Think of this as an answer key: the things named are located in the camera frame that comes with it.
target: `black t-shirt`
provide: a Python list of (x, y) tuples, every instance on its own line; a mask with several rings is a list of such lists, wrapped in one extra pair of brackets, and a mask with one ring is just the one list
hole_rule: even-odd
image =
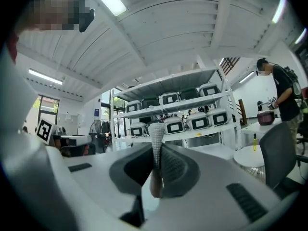
[[(284, 69), (279, 65), (274, 65), (273, 77), (277, 88), (277, 98), (279, 98), (285, 90), (292, 87), (292, 82)], [(279, 104), (279, 111), (282, 121), (292, 120), (299, 114), (299, 107), (296, 104), (293, 93)]]

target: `white shelving unit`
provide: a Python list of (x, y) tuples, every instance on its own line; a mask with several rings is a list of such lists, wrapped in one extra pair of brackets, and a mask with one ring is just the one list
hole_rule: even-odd
[[(235, 106), (236, 103), (232, 94), (232, 90), (229, 86), (229, 83), (218, 63), (212, 64), (213, 65), (212, 67), (204, 67), (205, 66), (204, 61), (200, 56), (197, 57), (197, 61), (199, 66), (203, 66), (203, 68), (170, 75), (147, 83), (139, 84), (133, 88), (124, 90), (116, 95), (114, 94), (114, 91), (112, 91), (111, 103), (110, 103), (111, 106), (110, 127), (111, 127), (112, 140), (118, 142), (130, 142), (130, 143), (151, 142), (151, 138), (146, 136), (145, 137), (125, 136), (116, 139), (114, 136), (115, 118), (118, 118), (119, 120), (122, 118), (137, 119), (137, 118), (155, 116), (159, 114), (184, 111), (216, 103), (217, 107), (223, 107), (224, 109), (227, 110), (229, 117), (229, 122), (227, 124), (217, 127), (212, 126), (202, 130), (194, 130), (194, 131), (188, 130), (181, 133), (168, 134), (168, 135), (165, 134), (163, 137), (163, 142), (190, 139), (209, 134), (219, 133), (221, 146), (216, 146), (217, 150), (219, 150), (219, 154), (221, 154), (223, 148), (228, 148), (228, 152), (226, 151), (228, 155), (230, 155), (230, 151), (235, 151), (236, 149), (240, 149), (242, 145), (240, 120), (237, 114), (235, 114), (235, 122), (233, 122), (232, 119), (232, 111), (228, 103), (228, 98), (231, 99), (233, 106)], [(123, 113), (119, 115), (113, 115), (114, 97), (118, 97), (129, 102), (132, 100), (142, 100), (147, 97), (153, 97), (153, 96), (159, 97), (166, 92), (175, 92), (186, 88), (197, 88), (200, 87), (202, 84), (208, 83), (209, 81), (211, 83), (217, 84), (219, 89), (221, 90), (221, 93), (180, 101), (176, 103), (159, 105), (152, 108), (141, 109), (138, 111)], [(211, 147), (212, 154), (215, 154), (214, 150), (215, 146)]]

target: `ceiling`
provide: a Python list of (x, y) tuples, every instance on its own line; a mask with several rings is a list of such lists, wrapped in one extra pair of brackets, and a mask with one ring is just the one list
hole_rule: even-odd
[[(278, 24), (270, 24), (279, 0), (122, 1), (128, 9), (114, 17), (100, 0), (87, 0), (96, 15), (84, 33), (25, 32), (16, 62), (24, 77), (86, 102), (116, 86), (197, 69), (196, 49), (211, 60), (257, 57), (279, 39), (290, 45), (302, 31), (288, 7)], [(34, 80), (29, 68), (63, 84)]]

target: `round table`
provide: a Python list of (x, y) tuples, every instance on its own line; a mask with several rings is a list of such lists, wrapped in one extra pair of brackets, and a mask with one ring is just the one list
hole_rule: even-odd
[(254, 146), (246, 146), (240, 150), (237, 150), (234, 153), (234, 160), (237, 164), (241, 167), (249, 168), (248, 171), (250, 174), (254, 175), (257, 173), (256, 176), (261, 175), (263, 181), (265, 179), (265, 169), (264, 169), (264, 159), (261, 148), (257, 145), (257, 149), (254, 151)]

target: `gray chair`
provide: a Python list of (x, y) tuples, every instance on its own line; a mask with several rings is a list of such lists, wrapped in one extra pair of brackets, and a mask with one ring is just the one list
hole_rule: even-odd
[(296, 164), (295, 144), (286, 123), (269, 130), (260, 140), (264, 158), (265, 181), (279, 197), (285, 198), (301, 188), (301, 184), (286, 176)]

